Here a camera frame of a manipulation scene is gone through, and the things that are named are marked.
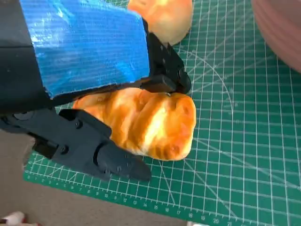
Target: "floor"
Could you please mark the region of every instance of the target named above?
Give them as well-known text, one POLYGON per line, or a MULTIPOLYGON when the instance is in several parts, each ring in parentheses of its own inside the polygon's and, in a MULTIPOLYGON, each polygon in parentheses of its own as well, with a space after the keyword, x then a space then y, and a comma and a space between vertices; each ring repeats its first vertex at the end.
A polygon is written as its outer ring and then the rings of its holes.
POLYGON ((185 226, 182 220, 25 182, 29 138, 0 131, 0 216, 20 210, 43 226, 185 226))

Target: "pink bowl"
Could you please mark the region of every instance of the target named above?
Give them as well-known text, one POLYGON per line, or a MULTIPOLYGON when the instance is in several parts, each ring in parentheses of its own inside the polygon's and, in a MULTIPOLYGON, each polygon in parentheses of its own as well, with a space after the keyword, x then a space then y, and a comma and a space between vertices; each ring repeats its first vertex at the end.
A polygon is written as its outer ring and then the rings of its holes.
POLYGON ((301 72, 301 1, 252 0, 258 28, 270 48, 301 72))

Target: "blue tape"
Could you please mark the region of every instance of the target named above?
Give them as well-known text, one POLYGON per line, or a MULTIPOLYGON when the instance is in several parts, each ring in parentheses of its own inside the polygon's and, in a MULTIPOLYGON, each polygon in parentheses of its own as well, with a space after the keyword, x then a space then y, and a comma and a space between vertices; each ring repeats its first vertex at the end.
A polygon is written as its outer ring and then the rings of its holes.
POLYGON ((99 0, 20 0, 50 97, 149 75, 140 15, 99 0))

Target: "bread roll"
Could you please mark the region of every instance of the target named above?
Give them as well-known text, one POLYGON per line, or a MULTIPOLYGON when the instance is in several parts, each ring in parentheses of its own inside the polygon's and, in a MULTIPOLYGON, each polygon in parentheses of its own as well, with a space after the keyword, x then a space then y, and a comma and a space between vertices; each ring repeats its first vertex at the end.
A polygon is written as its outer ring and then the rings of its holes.
POLYGON ((180 42, 191 27, 192 0, 130 0, 127 9, 140 14, 162 43, 180 42))
POLYGON ((168 161, 181 160, 190 152, 196 108, 184 94, 127 88, 85 96, 73 108, 111 127, 110 138, 133 154, 168 161))

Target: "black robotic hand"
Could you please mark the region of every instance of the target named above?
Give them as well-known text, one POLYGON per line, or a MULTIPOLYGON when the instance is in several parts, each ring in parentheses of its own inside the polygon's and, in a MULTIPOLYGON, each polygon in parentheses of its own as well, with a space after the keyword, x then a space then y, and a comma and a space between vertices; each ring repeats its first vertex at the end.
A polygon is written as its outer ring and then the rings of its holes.
POLYGON ((137 156, 110 140, 111 129, 82 110, 55 106, 96 92, 140 87, 150 92, 190 90, 183 61, 169 45, 148 32, 143 21, 149 57, 149 76, 134 83, 113 84, 50 98, 43 87, 34 47, 18 0, 0 3, 0 128, 36 139, 34 150, 45 157, 101 179, 111 174, 150 180, 151 172, 137 156), (20 45, 11 41, 17 37, 20 45))

